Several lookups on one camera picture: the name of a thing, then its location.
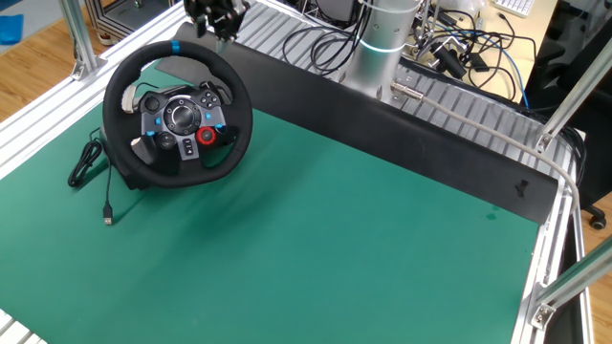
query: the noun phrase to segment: steering wheel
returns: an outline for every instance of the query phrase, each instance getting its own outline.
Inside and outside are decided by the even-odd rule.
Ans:
[[[145,65],[170,56],[188,57],[206,65],[212,75],[229,87],[231,104],[226,104],[218,89],[207,82],[200,88],[185,85],[163,93],[147,92],[138,105],[140,118],[137,113],[126,113],[121,101],[127,87],[138,80]],[[159,187],[185,187],[219,180],[238,165],[251,141],[251,100],[238,73],[218,54],[185,41],[153,43],[125,58],[106,88],[102,118],[106,145],[116,163]],[[216,166],[204,167],[200,153],[214,146],[219,134],[227,132],[235,135],[231,150]],[[176,151],[178,147],[181,158],[178,173],[167,175],[152,169],[133,150],[135,137],[152,138],[162,149]]]

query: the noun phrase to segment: red dial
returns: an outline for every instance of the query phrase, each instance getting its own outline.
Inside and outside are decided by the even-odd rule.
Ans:
[[[197,133],[195,133],[195,139],[203,145],[213,144],[217,139],[217,136],[214,133],[214,128],[211,127],[202,127],[198,129]]]

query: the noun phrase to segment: keyboard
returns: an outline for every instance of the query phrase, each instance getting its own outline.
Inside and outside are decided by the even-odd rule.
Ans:
[[[535,0],[495,0],[494,7],[512,13],[521,18],[526,18]]]

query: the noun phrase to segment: blue cable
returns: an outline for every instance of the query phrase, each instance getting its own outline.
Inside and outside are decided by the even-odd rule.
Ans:
[[[447,28],[447,27],[445,27],[445,26],[443,26],[443,25],[441,25],[441,24],[436,23],[436,25],[437,25],[437,26],[439,26],[439,27],[441,27],[442,29],[444,29],[444,30],[448,31],[448,32],[450,31],[450,29],[449,29],[449,28]],[[461,31],[461,33],[472,33],[472,34],[474,34],[474,32],[470,32],[470,31]],[[454,33],[452,33],[452,32],[451,32],[450,34],[451,34],[452,36],[454,36],[455,38],[459,38],[459,37],[457,37],[457,36],[456,36]],[[502,52],[502,53],[504,53],[504,55],[508,57],[508,59],[510,60],[510,63],[512,63],[512,64],[513,64],[514,69],[516,70],[516,75],[518,75],[518,85],[520,86],[520,92],[523,94],[523,100],[525,101],[525,107],[526,107],[527,109],[529,109],[529,101],[527,100],[527,95],[525,94],[525,88],[523,87],[523,79],[520,77],[520,72],[518,71],[518,67],[516,66],[516,63],[514,63],[514,60],[512,59],[512,57],[511,57],[511,56],[508,54],[508,52],[506,52],[506,50],[505,50],[505,49],[501,48],[501,47],[500,47],[500,46],[498,46],[498,45],[497,45],[495,42],[493,42],[489,36],[484,35],[484,34],[482,34],[482,33],[476,33],[476,34],[477,34],[477,35],[479,35],[479,36],[485,37],[485,38],[486,38],[488,41],[490,41],[490,42],[491,42],[491,43],[494,45],[494,47],[496,47],[496,48],[498,48],[499,50],[501,50],[501,52]]]

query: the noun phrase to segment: usb connector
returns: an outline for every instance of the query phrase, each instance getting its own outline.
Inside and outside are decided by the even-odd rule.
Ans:
[[[102,212],[104,213],[104,223],[107,226],[112,225],[113,224],[113,208],[108,202],[106,202],[106,204],[104,205],[104,209],[102,210]]]

